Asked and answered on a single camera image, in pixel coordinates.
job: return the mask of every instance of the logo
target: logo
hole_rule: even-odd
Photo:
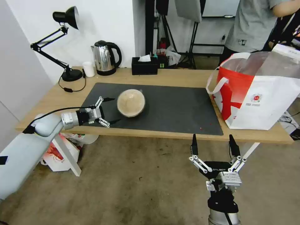
[[[226,171],[226,169],[213,169],[213,171]]]
[[[262,99],[262,95],[261,94],[254,94],[251,96],[251,101],[252,102],[260,102]]]
[[[246,45],[246,42],[247,42],[247,40],[244,40],[244,39],[239,39],[237,42],[238,42],[240,45],[242,45],[242,46],[245,46],[245,45]]]

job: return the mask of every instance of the electric kettle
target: electric kettle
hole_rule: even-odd
[[[96,70],[99,75],[107,76],[116,72],[117,67],[121,64],[122,55],[120,48],[112,42],[98,41],[91,46]],[[119,55],[119,61],[115,61],[112,49],[116,49]]]

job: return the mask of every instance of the black desk mat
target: black desk mat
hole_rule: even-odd
[[[141,90],[146,99],[142,113],[132,118],[117,109],[118,96],[127,89]],[[95,104],[99,96],[115,98],[101,104],[106,121],[121,119],[111,128],[223,135],[205,88],[96,83],[83,106]],[[101,127],[97,122],[84,125]]]

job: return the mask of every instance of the power cord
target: power cord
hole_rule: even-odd
[[[230,154],[230,145],[229,145],[229,157],[230,157],[230,159],[232,159],[232,157],[231,157],[231,154]]]
[[[293,121],[292,121],[291,117],[292,117],[292,116],[290,116],[290,117],[282,116],[282,117],[279,118],[278,121],[279,121],[279,122],[283,122],[283,123],[288,123],[288,124],[290,124],[290,125],[293,125],[293,126],[297,129],[297,127],[295,126],[295,124],[293,124]]]
[[[72,93],[72,92],[82,91],[82,90],[85,88],[86,84],[87,84],[87,78],[86,78],[86,74],[85,74],[84,69],[82,69],[82,74],[83,74],[83,78],[84,78],[84,86],[83,86],[83,88],[81,88],[80,90],[75,90],[75,91],[74,91],[74,90],[72,90],[71,88],[62,87],[62,86],[60,85],[60,79],[62,78],[63,74],[60,76],[60,78],[59,78],[59,80],[58,80],[58,85],[59,85],[62,89],[64,89],[65,92]]]
[[[226,219],[227,219],[228,224],[229,224],[229,225],[232,225],[232,222],[231,222],[231,220],[230,220],[230,217],[229,217],[228,213],[225,212],[224,214],[225,214],[225,216],[226,216]]]
[[[294,115],[291,115],[290,117],[293,117],[293,116],[295,116],[295,115],[298,115],[300,113],[300,111],[299,112],[297,112],[296,114],[294,114]]]

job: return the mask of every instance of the person's arm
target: person's arm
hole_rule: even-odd
[[[272,8],[275,16],[283,17],[295,13],[300,8],[300,0],[281,2]]]

